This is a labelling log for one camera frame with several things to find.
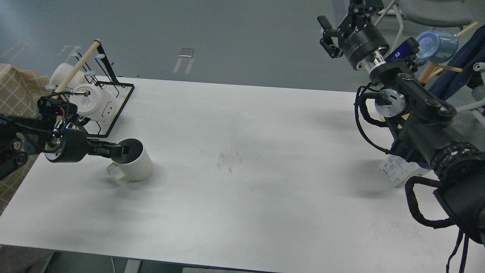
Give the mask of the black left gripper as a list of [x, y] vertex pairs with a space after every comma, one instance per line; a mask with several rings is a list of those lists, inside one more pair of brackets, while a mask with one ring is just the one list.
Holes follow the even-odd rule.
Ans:
[[74, 163], [83, 157], [96, 155], [110, 158], [115, 163], [128, 164], [135, 162], [143, 152], [140, 140], [122, 140], [111, 143], [96, 138], [88, 138], [79, 130], [69, 129], [63, 132], [61, 148], [53, 153], [45, 153], [52, 163]]

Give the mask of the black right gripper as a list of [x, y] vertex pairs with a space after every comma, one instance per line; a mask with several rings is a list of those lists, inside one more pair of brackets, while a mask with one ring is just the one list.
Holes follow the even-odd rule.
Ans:
[[318, 16], [320, 45], [331, 58], [346, 57], [354, 70], [374, 51], [387, 53], [390, 46], [370, 17], [383, 10], [381, 0], [350, 0], [349, 14], [334, 29], [326, 16]]

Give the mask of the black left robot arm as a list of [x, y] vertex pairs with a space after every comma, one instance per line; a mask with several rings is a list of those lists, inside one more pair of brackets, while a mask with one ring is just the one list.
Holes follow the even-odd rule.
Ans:
[[1, 178], [25, 166], [32, 155], [45, 154], [52, 163], [80, 162], [86, 155], [128, 163], [142, 153], [137, 139], [112, 143], [70, 128], [78, 117], [77, 106], [54, 94], [40, 97], [37, 104], [34, 118], [1, 114]]

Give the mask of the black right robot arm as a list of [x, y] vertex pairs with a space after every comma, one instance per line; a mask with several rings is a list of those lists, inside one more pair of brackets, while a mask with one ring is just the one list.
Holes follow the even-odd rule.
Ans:
[[359, 87], [354, 102], [362, 137], [385, 154], [426, 162], [437, 175], [437, 180], [409, 178], [407, 204], [412, 217], [424, 226], [459, 228], [452, 256], [463, 245], [462, 273], [468, 242], [484, 244], [484, 152], [452, 128], [455, 108], [416, 80], [419, 43], [407, 38], [390, 50], [371, 22], [381, 10], [380, 0], [352, 0], [336, 29], [319, 16], [320, 45], [330, 57], [345, 56], [353, 69], [369, 73], [370, 82]]

